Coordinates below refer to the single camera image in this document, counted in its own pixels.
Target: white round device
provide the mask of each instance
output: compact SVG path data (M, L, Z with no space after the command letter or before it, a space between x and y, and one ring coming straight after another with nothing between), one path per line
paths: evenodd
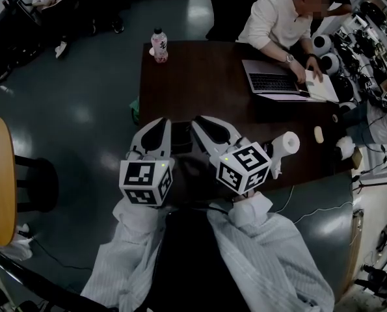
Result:
M333 53L327 53L321 57L322 65L326 69L326 73L331 76L339 70L339 58Z
M325 34L316 36L312 40L312 42L314 52L318 57L320 57L321 55L325 55L332 48L332 40L330 40L329 36Z

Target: person in gray shirt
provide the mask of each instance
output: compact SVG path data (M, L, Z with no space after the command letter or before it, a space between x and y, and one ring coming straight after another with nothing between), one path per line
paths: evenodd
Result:
M116 3L117 0L80 0L83 14L91 22L92 34L96 34L96 27L100 23L110 24L117 34L124 31Z

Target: round wooden table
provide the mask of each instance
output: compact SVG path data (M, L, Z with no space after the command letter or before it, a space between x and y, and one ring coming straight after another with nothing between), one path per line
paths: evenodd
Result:
M16 164L27 166L26 180L16 179ZM27 189L29 201L17 205L17 188ZM17 212L42 211L54 208L59 183L53 165L45 159L15 156L10 131L0 118L0 245L8 245L14 237Z

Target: person in black clothing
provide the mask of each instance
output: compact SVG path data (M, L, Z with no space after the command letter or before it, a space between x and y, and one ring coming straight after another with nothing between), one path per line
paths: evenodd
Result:
M341 5L333 10L328 10L326 15L314 14L314 19L312 21L312 25L310 26L311 34L318 30L323 21L323 18L327 18L329 16L346 15L352 12L351 0L329 0L329 3L330 5L332 5L332 3L341 3Z
M122 19L118 15L117 0L80 0L85 17L92 23L92 34L96 33L98 23L111 24L119 34L124 31Z

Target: person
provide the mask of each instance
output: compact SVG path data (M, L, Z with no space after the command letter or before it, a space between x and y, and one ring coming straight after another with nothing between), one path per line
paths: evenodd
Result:
M70 40L74 0L33 0L34 7L42 7L44 27L55 37L60 37L60 44L55 48L56 58L64 54Z
M322 24L323 18L328 18L330 16L341 16L350 14L352 12L351 0L329 0L330 5L332 3L340 3L341 5L338 8L327 10L323 15L317 15L317 18L314 18L312 25L310 26L311 34L315 33L316 30Z
M229 214L123 199L81 294L121 312L332 312L333 292L298 229L267 205L260 192L236 197Z
M97 24L104 21L111 25L115 33L124 31L124 24L118 15L117 0L81 0L81 8L91 23L92 34L96 34Z
M387 80L381 85L387 91ZM343 115L347 134L357 146L387 144L387 112L370 102L362 103Z
M324 14L328 0L257 0L238 42L249 43L264 55L284 62L304 83L306 72L289 50L297 42L306 55L306 68L323 76L310 40L310 24L314 14Z

